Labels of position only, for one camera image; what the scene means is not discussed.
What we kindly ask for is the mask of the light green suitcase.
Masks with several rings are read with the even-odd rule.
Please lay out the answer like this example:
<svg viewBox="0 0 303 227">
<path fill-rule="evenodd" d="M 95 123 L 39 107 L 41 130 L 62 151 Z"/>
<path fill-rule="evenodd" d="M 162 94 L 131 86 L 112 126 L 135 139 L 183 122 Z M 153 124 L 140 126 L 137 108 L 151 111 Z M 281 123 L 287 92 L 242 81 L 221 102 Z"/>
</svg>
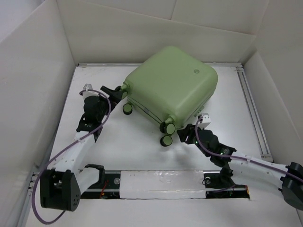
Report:
<svg viewBox="0 0 303 227">
<path fill-rule="evenodd" d="M 174 46 L 163 48 L 124 80 L 123 112 L 138 109 L 159 125 L 160 144 L 172 144 L 172 135 L 204 108 L 218 83 L 215 69 Z"/>
</svg>

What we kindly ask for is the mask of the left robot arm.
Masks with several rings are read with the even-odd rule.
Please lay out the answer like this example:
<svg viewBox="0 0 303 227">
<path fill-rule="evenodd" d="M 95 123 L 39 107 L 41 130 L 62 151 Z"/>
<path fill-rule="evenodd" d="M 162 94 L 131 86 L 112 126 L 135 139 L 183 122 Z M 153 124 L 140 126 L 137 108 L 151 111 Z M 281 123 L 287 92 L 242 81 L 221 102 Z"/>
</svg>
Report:
<svg viewBox="0 0 303 227">
<path fill-rule="evenodd" d="M 104 123 L 127 92 L 121 87 L 111 90 L 102 86 L 99 91 L 86 84 L 83 97 L 84 113 L 76 129 L 74 144 L 59 157 L 40 177 L 40 203 L 43 208 L 75 211 L 81 195 L 92 185 L 107 183 L 102 165 L 83 164 L 84 157 L 97 142 Z"/>
</svg>

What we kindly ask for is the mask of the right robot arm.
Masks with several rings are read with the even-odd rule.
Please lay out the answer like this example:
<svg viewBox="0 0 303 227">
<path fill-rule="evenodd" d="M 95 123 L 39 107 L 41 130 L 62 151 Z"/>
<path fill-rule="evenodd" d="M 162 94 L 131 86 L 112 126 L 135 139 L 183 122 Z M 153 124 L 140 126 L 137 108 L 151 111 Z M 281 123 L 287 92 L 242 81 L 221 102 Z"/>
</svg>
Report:
<svg viewBox="0 0 303 227">
<path fill-rule="evenodd" d="M 209 160 L 220 167 L 219 181 L 224 186 L 258 187 L 281 196 L 284 201 L 303 209 L 303 167 L 291 162 L 276 164 L 250 157 L 219 142 L 211 130 L 192 124 L 177 131 L 181 142 L 194 144 Z"/>
</svg>

